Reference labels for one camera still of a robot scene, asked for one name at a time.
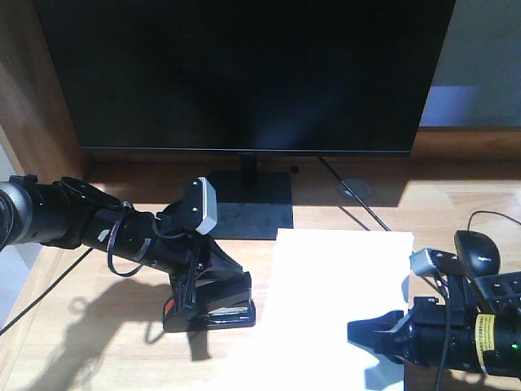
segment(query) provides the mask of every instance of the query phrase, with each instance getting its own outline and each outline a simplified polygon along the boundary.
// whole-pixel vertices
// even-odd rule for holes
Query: sticker
[[[478,314],[475,319],[475,330],[474,330],[474,338],[475,338],[475,350],[478,354],[479,364],[481,366],[481,370],[485,375],[488,375],[487,369],[484,365],[483,360],[483,352],[487,350],[495,350],[494,343],[494,321],[496,320],[496,315],[491,314]]]

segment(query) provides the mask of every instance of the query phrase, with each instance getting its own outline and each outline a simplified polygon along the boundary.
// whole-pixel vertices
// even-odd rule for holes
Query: monitor stand
[[[257,172],[256,156],[239,157],[240,172],[208,175],[217,193],[217,225],[210,235],[275,240],[278,228],[293,228],[290,174]]]

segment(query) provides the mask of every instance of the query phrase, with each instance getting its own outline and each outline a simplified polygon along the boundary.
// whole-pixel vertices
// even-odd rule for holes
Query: sheet of paper
[[[236,352],[234,383],[402,390],[403,366],[349,344],[347,323],[407,310],[412,248],[407,232],[279,230],[265,308]]]

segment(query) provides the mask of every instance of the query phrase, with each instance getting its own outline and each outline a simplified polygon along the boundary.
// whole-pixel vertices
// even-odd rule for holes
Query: computer mouse
[[[499,272],[501,259],[496,244],[485,234],[475,231],[456,231],[454,243],[458,257],[472,280]]]

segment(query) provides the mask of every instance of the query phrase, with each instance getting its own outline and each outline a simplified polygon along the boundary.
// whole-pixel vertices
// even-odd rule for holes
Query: wooden desk
[[[435,247],[454,252],[453,233],[466,227],[476,209],[521,218],[521,170],[515,162],[332,162],[341,176],[364,178],[370,183],[374,190],[370,203],[387,204],[374,206],[374,211],[393,230],[412,231],[414,249]],[[140,210],[154,212],[180,196],[186,180],[212,168],[208,163],[109,165],[94,167],[90,181],[103,184],[107,192],[121,199],[141,202],[136,204]],[[362,208],[348,206],[336,192],[335,180],[316,161],[306,160],[299,166],[300,172],[293,177],[297,228],[361,229],[336,206],[342,204],[371,229],[379,229]],[[264,168],[288,167],[282,162]],[[521,268],[520,227],[483,215],[475,218],[472,228],[489,235],[498,245],[501,272]],[[221,240],[219,244],[252,273],[261,322],[274,242]],[[40,294],[83,250],[45,248],[13,314]],[[127,261],[117,263],[121,269],[132,267]],[[105,254],[93,252],[0,338],[0,389],[204,389],[226,366],[230,352],[243,345],[255,328],[189,336],[168,334],[154,340],[160,336],[160,312],[168,295],[166,275],[142,270],[132,279],[122,279],[109,272]],[[412,276],[409,296],[418,295],[432,295],[432,290]],[[407,389],[432,389],[435,373],[434,369],[407,367]],[[268,375],[259,368],[259,376]],[[444,389],[521,390],[521,383],[448,371]]]

